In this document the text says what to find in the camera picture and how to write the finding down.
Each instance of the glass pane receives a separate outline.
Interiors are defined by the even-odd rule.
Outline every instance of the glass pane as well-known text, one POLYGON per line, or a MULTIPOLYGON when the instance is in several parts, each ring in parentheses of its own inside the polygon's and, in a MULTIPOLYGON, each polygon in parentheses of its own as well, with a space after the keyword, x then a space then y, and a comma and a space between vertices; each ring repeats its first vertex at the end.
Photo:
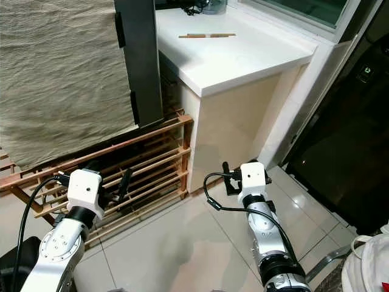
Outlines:
POLYGON ((347 0, 263 0, 335 28, 347 0))

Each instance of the white bag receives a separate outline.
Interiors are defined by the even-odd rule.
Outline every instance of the white bag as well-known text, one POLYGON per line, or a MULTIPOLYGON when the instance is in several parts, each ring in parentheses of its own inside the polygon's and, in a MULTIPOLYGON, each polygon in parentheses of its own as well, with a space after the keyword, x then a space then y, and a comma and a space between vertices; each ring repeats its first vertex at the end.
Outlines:
POLYGON ((358 236, 351 249, 342 270, 343 292, 383 291, 382 282, 389 283, 389 233, 358 236), (356 241, 365 244, 355 249, 356 241))

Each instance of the chopstick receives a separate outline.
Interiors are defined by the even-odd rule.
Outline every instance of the chopstick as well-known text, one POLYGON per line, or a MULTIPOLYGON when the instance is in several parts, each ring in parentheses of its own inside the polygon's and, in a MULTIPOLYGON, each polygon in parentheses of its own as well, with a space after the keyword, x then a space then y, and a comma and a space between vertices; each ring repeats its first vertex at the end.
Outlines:
POLYGON ((179 38, 228 38, 235 36, 235 33, 188 33, 179 35, 179 38))

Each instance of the tiled floor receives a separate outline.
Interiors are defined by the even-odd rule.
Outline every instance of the tiled floor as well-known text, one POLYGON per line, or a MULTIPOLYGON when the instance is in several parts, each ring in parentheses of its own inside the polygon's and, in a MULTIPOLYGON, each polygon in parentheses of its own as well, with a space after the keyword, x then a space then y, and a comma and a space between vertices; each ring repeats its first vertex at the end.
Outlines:
MULTIPOLYGON (((309 271, 327 253, 347 245, 355 231, 330 214, 279 167, 269 172, 267 193, 294 246, 309 271)), ((226 206, 223 184, 210 194, 226 206)), ((13 196, 0 198, 0 255, 16 243, 23 209, 13 196)), ((28 221, 26 238, 49 230, 42 219, 28 221)), ((109 291, 262 291, 250 251, 252 239, 244 214, 218 212, 204 194, 187 198, 89 250, 75 269, 80 292, 109 291)), ((328 265, 311 282, 314 289, 338 264, 328 265)))

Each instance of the white countertop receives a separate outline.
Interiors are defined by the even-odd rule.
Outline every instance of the white countertop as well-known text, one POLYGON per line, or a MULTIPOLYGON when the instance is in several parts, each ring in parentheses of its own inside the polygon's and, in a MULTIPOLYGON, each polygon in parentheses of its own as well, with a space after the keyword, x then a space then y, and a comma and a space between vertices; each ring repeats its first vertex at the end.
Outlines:
POLYGON ((158 10, 159 50, 167 57, 167 65, 199 97, 309 63, 311 48, 287 40, 261 22, 229 7, 222 15, 188 16, 181 9, 158 10), (187 33, 236 36, 178 38, 187 33))

